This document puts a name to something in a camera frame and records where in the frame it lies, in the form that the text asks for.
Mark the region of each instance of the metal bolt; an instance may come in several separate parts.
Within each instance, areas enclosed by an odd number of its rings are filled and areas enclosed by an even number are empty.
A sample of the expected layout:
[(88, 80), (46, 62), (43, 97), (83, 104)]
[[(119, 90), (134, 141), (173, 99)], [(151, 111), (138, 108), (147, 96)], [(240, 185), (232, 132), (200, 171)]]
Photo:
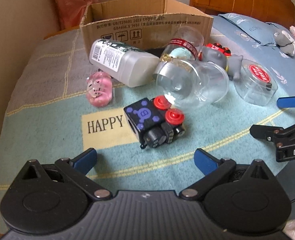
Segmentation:
[(182, 195), (185, 197), (195, 197), (197, 194), (198, 194), (198, 192), (192, 188), (187, 188), (182, 191)]
[(98, 189), (94, 192), (94, 196), (98, 198), (105, 198), (111, 194), (107, 189)]

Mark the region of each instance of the yellow patch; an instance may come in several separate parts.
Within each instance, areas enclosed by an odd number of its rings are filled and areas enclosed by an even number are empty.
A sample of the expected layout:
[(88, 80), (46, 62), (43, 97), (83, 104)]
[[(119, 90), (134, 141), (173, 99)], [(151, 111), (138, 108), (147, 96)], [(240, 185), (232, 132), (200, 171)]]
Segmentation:
[(83, 149), (96, 150), (137, 142), (126, 122), (123, 108), (82, 116)]

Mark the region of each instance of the teal blanket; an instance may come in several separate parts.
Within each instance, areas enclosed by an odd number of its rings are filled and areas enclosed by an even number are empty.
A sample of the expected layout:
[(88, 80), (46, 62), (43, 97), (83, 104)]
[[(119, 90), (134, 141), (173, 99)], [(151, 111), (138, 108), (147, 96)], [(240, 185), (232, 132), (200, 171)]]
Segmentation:
[[(224, 35), (213, 30), (212, 42), (224, 44)], [(233, 53), (252, 59), (237, 44)], [(153, 98), (161, 91), (155, 83), (130, 89), (114, 82), (112, 103), (94, 108), (85, 98), (85, 78), (95, 71), (89, 64), (79, 31), (49, 38), (34, 52), (9, 103), (0, 137), (0, 201), (28, 159), (53, 163), (73, 158), (88, 147), (97, 149), (97, 165), (89, 172), (113, 193), (119, 189), (177, 192), (203, 174), (193, 162), (196, 148), (216, 158), (228, 156), (238, 163), (263, 159), (274, 174), (286, 163), (275, 161), (272, 144), (249, 135), (252, 124), (288, 127), (295, 123), (295, 109), (279, 110), (282, 88), (266, 107), (244, 102), (233, 83), (220, 102), (186, 115), (185, 135), (172, 144), (141, 150), (131, 133), (123, 107)], [(0, 215), (0, 232), (7, 230)]]

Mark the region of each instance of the bed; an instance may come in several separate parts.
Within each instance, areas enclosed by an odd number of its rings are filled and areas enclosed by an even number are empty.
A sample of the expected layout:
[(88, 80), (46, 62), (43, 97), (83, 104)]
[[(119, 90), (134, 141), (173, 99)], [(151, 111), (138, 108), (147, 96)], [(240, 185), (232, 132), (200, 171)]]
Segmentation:
[[(11, 96), (0, 136), (0, 201), (28, 159), (53, 163), (73, 158), (94, 147), (98, 163), (88, 177), (113, 193), (119, 189), (177, 192), (203, 174), (193, 162), (196, 148), (216, 158), (228, 156), (238, 163), (263, 159), (278, 174), (287, 191), (295, 184), (286, 180), (295, 172), (295, 161), (277, 163), (272, 144), (249, 135), (252, 124), (288, 127), (295, 123), (295, 109), (278, 109), (276, 99), (295, 95), (295, 57), (284, 58), (277, 47), (257, 46), (221, 17), (214, 17), (211, 42), (227, 46), (235, 54), (267, 67), (279, 89), (266, 107), (244, 102), (233, 82), (220, 102), (186, 115), (187, 133), (170, 145), (142, 150), (124, 123), (123, 107), (161, 91), (155, 83), (130, 89), (113, 81), (113, 101), (94, 108), (85, 98), (85, 79), (96, 69), (89, 63), (80, 30), (44, 40), (33, 53)], [(103, 124), (103, 120), (113, 120)], [(91, 130), (91, 122), (97, 124)], [(295, 208), (291, 215), (295, 218)], [(0, 215), (0, 232), (7, 231)]]

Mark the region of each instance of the gray plush toy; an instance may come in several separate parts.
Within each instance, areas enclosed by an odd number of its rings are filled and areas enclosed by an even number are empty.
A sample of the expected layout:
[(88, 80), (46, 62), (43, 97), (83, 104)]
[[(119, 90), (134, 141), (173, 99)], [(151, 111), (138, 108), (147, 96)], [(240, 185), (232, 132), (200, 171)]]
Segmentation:
[(295, 54), (295, 40), (291, 37), (286, 31), (281, 31), (277, 29), (277, 32), (274, 34), (274, 39), (277, 45), (279, 45), (280, 50), (293, 57)]
[(223, 68), (229, 76), (230, 80), (237, 80), (240, 78), (240, 71), (242, 67), (243, 56), (231, 55), (225, 56), (222, 52), (211, 49), (210, 47), (202, 47), (201, 61), (211, 61)]

